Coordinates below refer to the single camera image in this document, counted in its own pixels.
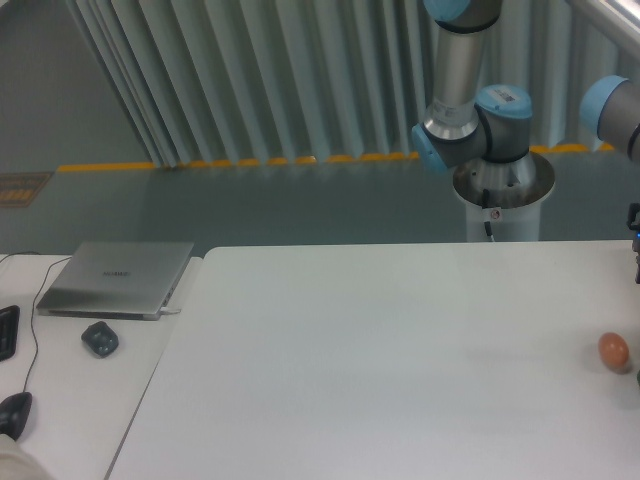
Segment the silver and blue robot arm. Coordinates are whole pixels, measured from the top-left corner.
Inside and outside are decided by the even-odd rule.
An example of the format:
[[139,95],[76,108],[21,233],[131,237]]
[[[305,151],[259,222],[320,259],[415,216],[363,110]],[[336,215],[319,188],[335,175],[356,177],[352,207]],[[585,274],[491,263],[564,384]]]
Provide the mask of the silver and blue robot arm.
[[[454,168],[466,209],[468,242],[539,239],[541,206],[555,184],[552,165],[530,148],[532,101],[516,86],[476,93],[486,35],[503,1],[423,1],[439,27],[432,101],[412,129],[419,158],[432,170]],[[609,39],[639,48],[639,2],[567,1]],[[599,140],[639,165],[639,84],[603,77],[585,93],[580,118]]]

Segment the beige sleeve forearm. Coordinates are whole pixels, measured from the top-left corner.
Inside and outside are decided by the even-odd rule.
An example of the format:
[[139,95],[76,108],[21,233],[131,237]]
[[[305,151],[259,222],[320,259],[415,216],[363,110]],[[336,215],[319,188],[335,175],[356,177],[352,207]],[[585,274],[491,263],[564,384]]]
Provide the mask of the beige sleeve forearm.
[[9,436],[1,435],[1,478],[6,480],[49,479],[49,474]]

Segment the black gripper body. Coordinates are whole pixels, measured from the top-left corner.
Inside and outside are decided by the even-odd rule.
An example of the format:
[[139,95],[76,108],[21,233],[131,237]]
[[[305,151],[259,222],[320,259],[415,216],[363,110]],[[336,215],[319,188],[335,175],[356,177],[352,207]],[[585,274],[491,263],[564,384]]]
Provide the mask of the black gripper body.
[[640,262],[639,203],[631,203],[628,208],[626,225],[633,233],[632,251],[636,255],[636,264]]

